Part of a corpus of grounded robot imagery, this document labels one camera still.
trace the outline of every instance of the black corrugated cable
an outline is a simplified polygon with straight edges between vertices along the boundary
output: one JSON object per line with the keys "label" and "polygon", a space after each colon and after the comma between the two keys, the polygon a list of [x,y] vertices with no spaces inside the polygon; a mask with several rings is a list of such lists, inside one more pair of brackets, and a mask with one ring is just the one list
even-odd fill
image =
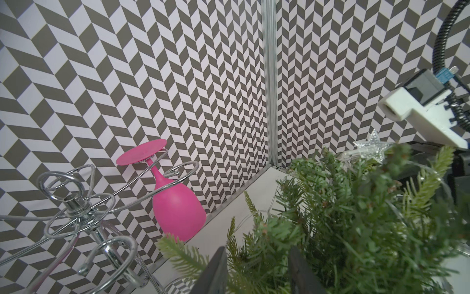
{"label": "black corrugated cable", "polygon": [[462,88],[465,89],[465,91],[467,91],[469,94],[470,94],[470,88],[467,84],[465,84],[463,81],[462,81],[462,77],[459,76],[458,74],[455,74],[454,75],[454,80],[457,82],[457,84],[459,84]]}
{"label": "black corrugated cable", "polygon": [[[434,73],[439,72],[446,66],[445,51],[450,30],[468,3],[470,3],[470,0],[458,0],[454,7],[452,7],[450,10],[449,14],[446,16],[446,19],[439,29],[436,41],[434,42],[434,49],[432,51],[432,71]],[[452,91],[452,93],[446,98],[446,101],[449,103],[449,107],[454,113],[455,120],[461,128],[467,132],[470,132],[470,119],[465,114],[463,107],[460,105],[460,101],[454,93],[454,88],[450,85],[449,82],[445,83],[444,86],[446,89]]]}

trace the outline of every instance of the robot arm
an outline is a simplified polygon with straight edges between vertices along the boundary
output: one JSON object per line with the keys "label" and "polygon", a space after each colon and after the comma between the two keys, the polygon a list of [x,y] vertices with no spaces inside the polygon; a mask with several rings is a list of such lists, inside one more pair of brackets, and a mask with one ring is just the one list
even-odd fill
{"label": "robot arm", "polygon": [[456,69],[443,69],[436,76],[422,70],[382,98],[378,106],[393,121],[407,120],[426,141],[468,148],[468,143],[451,129],[457,121],[446,102],[452,91],[444,84]]}

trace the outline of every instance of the metal corner post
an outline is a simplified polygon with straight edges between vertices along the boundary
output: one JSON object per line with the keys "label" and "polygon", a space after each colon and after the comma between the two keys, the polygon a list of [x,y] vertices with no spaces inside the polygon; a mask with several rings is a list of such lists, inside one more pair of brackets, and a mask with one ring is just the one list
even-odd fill
{"label": "metal corner post", "polygon": [[261,6],[263,9],[268,160],[273,166],[278,166],[276,0],[261,0]]}

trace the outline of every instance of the wine glass stem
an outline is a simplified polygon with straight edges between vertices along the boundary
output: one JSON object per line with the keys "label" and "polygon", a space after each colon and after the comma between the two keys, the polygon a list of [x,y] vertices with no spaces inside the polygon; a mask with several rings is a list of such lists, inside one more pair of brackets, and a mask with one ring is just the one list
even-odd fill
{"label": "wine glass stem", "polygon": [[[147,162],[147,165],[151,165],[153,163],[152,159],[151,158],[147,158],[145,160]],[[157,183],[162,183],[165,178],[163,177],[163,175],[158,171],[158,168],[156,166],[152,167],[151,169],[151,172],[153,173],[153,176],[155,177],[155,181]]]}

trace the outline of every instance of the white floor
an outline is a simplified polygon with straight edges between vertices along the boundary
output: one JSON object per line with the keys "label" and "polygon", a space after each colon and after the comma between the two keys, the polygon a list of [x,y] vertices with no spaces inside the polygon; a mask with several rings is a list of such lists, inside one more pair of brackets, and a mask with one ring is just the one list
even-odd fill
{"label": "white floor", "polygon": [[[269,208],[277,188],[276,180],[280,180],[285,176],[285,173],[275,168],[270,168],[248,187],[247,192],[258,210]],[[244,198],[242,194],[233,200],[232,203],[203,227],[202,230],[188,242],[188,245],[197,247],[201,254],[212,257],[217,248],[225,245],[227,241],[227,230],[232,217],[236,217],[236,223],[238,225],[243,218],[250,215]],[[276,208],[279,207],[279,205],[274,203],[273,207]],[[241,240],[243,233],[249,232],[252,226],[253,220],[249,218],[236,232],[237,240]],[[453,274],[448,278],[448,281],[454,288],[454,294],[467,294],[470,288],[470,258],[460,256],[449,260],[444,266],[460,272],[460,274]],[[156,270],[154,275],[164,286],[180,277],[169,261],[165,262]],[[156,293],[155,289],[150,283],[144,288],[136,289],[132,292],[132,294],[154,293]]]}

